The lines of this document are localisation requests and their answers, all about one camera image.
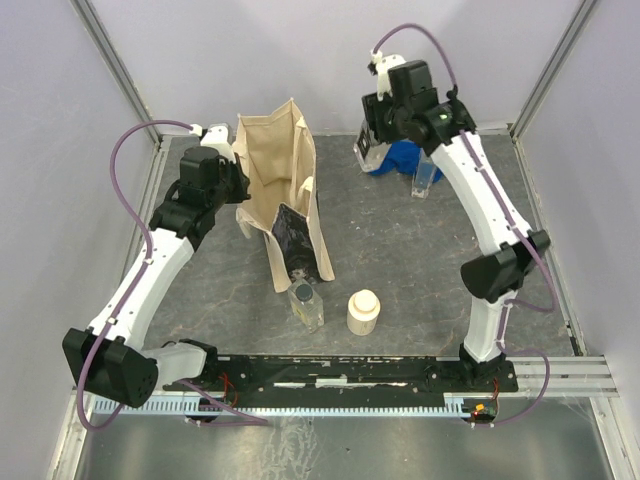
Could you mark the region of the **cream canvas tote bag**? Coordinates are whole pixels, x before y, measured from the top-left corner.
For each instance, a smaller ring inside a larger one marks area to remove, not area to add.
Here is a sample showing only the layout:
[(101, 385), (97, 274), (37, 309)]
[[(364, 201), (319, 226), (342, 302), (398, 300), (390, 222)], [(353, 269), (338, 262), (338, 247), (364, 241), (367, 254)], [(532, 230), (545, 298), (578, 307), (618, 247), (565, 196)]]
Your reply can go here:
[(236, 209), (236, 221), (249, 238), (263, 235), (274, 290), (292, 283), (292, 253), (281, 234), (298, 233), (310, 244), (309, 274), (333, 281), (334, 270), (322, 234), (317, 200), (316, 148), (306, 120), (290, 99), (269, 115), (240, 115), (232, 149), (250, 180), (250, 199)]

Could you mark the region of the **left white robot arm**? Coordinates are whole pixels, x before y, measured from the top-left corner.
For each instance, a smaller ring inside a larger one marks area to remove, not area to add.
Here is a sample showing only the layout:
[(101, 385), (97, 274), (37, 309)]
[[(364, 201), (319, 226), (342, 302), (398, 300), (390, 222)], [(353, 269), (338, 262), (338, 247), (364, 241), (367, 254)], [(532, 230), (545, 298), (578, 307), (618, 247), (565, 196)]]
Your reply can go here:
[(226, 204), (247, 200), (249, 180), (227, 143), (187, 149), (179, 177), (154, 212), (150, 238), (107, 306), (84, 330), (70, 329), (62, 349), (78, 387), (137, 408), (158, 387), (187, 379), (215, 387), (221, 368), (214, 347), (181, 340), (155, 350), (144, 340), (169, 286), (199, 248)]

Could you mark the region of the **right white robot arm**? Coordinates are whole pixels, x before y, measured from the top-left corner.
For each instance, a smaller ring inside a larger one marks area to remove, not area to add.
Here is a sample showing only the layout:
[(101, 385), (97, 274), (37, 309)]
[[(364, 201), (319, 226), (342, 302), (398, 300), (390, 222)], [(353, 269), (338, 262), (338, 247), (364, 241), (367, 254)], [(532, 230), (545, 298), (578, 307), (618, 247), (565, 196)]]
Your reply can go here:
[(541, 268), (550, 245), (546, 231), (532, 230), (500, 185), (475, 124), (455, 91), (441, 103), (434, 90), (407, 98), (363, 96), (364, 123), (357, 148), (410, 140), (441, 170), (475, 231), (481, 254), (463, 264), (461, 278), (472, 296), (470, 323), (460, 348), (459, 382), (478, 391), (504, 362), (504, 332), (526, 276)]

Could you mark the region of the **clear bottle black label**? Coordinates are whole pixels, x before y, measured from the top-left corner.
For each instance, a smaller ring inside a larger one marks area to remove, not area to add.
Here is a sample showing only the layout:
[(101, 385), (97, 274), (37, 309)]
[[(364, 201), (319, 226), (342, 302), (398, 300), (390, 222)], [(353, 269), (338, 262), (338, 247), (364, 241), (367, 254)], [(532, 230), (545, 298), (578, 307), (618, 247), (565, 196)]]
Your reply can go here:
[(378, 170), (390, 147), (390, 144), (375, 138), (366, 120), (362, 122), (353, 151), (363, 172), (371, 173)]

